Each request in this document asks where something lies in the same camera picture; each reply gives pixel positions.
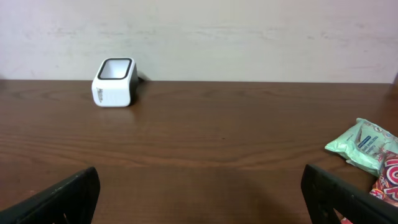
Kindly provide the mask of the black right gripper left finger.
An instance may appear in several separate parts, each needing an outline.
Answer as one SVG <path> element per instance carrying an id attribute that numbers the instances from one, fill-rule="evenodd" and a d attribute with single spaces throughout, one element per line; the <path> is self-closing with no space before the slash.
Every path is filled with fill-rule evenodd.
<path id="1" fill-rule="evenodd" d="M 99 194 L 97 170 L 89 167 L 1 211 L 1 223 L 90 224 Z"/>

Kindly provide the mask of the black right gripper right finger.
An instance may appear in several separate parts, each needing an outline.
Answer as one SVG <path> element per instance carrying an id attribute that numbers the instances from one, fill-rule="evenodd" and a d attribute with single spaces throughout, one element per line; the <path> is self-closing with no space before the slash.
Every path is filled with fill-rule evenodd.
<path id="1" fill-rule="evenodd" d="M 315 165 L 305 166 L 301 189 L 313 224 L 339 223 L 337 213 L 354 224 L 397 224 L 397 207 Z"/>

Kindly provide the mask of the green snack packet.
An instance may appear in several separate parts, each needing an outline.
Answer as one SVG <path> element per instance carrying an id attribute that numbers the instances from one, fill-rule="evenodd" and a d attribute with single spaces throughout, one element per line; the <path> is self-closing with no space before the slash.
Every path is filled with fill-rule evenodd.
<path id="1" fill-rule="evenodd" d="M 377 177 L 387 153 L 397 153 L 397 137 L 366 119 L 357 118 L 354 126 L 329 142 L 325 149 Z"/>

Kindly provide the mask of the orange candy wrapper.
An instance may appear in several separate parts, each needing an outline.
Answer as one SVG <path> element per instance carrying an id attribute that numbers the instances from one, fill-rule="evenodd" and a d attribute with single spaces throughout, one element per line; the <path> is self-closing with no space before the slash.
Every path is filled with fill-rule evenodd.
<path id="1" fill-rule="evenodd" d="M 397 207 L 397 154 L 387 151 L 370 195 Z"/>

